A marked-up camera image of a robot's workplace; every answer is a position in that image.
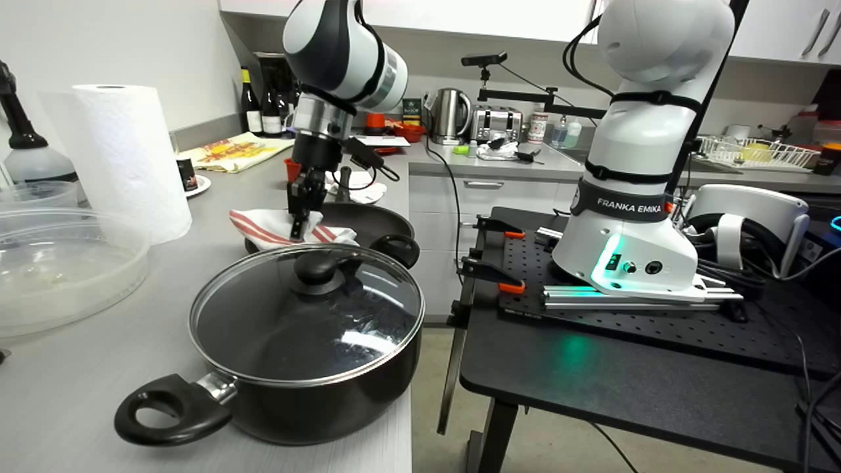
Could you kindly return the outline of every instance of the paper towel roll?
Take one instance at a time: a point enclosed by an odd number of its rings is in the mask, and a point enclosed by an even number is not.
[[[157,88],[77,83],[45,106],[96,213],[127,216],[152,243],[188,231]]]

